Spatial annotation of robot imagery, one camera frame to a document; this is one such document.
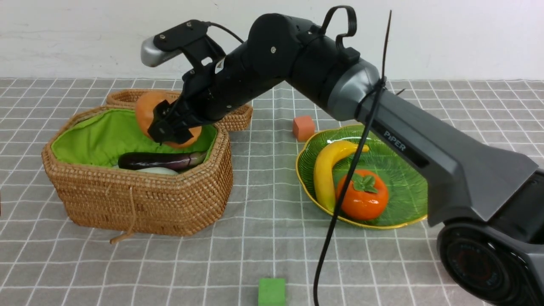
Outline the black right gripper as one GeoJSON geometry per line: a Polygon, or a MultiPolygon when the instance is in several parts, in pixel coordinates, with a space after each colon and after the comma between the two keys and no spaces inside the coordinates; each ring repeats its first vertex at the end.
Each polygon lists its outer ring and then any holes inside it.
{"type": "Polygon", "coordinates": [[[243,63],[220,59],[183,76],[178,101],[161,101],[153,109],[148,135],[167,146],[196,143],[196,127],[216,123],[243,105],[243,63]]]}

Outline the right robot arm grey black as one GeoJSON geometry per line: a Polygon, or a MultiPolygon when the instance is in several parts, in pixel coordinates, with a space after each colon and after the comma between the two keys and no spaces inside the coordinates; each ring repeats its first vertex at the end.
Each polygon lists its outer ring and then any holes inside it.
{"type": "Polygon", "coordinates": [[[261,15],[229,54],[207,35],[212,23],[189,20],[142,43],[141,61],[156,67],[184,54],[192,70],[181,96],[160,102],[147,129],[157,143],[189,141],[190,128],[212,124],[286,81],[338,121],[365,126],[419,172],[428,185],[428,223],[444,223],[437,250],[464,290],[495,306],[543,304],[543,170],[522,153],[489,147],[386,89],[384,71],[361,59],[322,25],[261,15]]]}

